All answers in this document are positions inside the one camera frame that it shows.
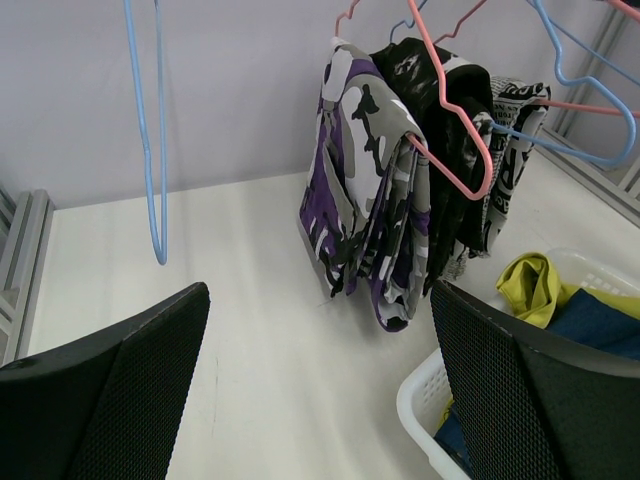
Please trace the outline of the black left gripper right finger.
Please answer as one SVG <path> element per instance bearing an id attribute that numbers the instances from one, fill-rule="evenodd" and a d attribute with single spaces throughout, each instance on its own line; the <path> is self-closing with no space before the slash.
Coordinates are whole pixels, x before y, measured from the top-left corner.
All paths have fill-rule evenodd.
<path id="1" fill-rule="evenodd" d="M 474 479 L 636 479 L 639 363 L 437 282 L 430 304 Z"/>

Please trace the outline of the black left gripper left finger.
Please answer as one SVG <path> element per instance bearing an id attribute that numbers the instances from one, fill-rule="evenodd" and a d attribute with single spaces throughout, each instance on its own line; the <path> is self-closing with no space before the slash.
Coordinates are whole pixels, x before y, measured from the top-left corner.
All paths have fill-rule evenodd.
<path id="1" fill-rule="evenodd" d="M 165 478 L 209 309 L 197 282 L 3 366 L 2 478 Z"/>

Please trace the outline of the yellow trousers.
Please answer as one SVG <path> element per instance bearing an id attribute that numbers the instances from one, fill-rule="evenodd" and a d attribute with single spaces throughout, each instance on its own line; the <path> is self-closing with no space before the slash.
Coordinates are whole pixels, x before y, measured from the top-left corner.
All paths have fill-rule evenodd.
<path id="1" fill-rule="evenodd" d="M 496 290 L 506 311 L 542 329 L 551 319 L 556 304 L 566 302 L 569 295 L 578 289 L 597 290 L 563 281 L 546 253 L 537 252 L 525 253 L 513 260 L 496 282 Z"/>

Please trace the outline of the navy blue denim trousers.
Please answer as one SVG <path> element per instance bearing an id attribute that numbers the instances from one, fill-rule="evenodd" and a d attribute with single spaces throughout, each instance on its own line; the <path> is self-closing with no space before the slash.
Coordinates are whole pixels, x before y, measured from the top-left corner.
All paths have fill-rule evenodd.
<path id="1" fill-rule="evenodd" d="M 573 342 L 620 357 L 639 358 L 639 299 L 578 289 L 559 301 L 545 329 Z M 465 470 L 471 462 L 455 409 L 443 412 L 436 442 Z"/>

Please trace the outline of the blue hanger with navy trousers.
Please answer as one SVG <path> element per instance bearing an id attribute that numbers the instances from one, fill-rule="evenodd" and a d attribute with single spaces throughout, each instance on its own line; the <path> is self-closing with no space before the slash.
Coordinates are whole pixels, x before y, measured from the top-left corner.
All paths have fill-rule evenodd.
<path id="1" fill-rule="evenodd" d="M 557 82 L 564 87 L 577 89 L 579 93 L 589 93 L 590 91 L 597 92 L 610 104 L 610 107 L 554 100 L 540 100 L 539 103 L 542 105 L 561 108 L 569 111 L 621 117 L 625 120 L 629 120 L 631 122 L 631 125 L 634 126 L 635 121 L 639 119 L 639 112 L 631 110 L 619 97 L 617 97 L 610 89 L 608 89 L 599 80 L 596 70 L 600 67 L 608 67 L 636 86 L 639 85 L 639 81 L 626 70 L 622 69 L 611 60 L 609 60 L 605 56 L 605 54 L 600 51 L 601 45 L 591 47 L 583 43 L 580 39 L 578 39 L 576 36 L 562 27 L 559 23 L 557 23 L 547 13 L 543 1 L 529 1 L 529 4 L 533 7 L 533 9 L 540 17 L 544 29 L 548 34 L 553 46 L 555 55 L 554 75 Z M 587 65 L 582 68 L 581 73 L 576 78 L 568 78 L 564 73 L 563 67 L 565 50 L 560 38 L 558 37 L 558 34 L 562 34 L 568 40 L 580 47 L 587 55 L 587 57 L 585 58 L 585 62 L 587 63 Z"/>

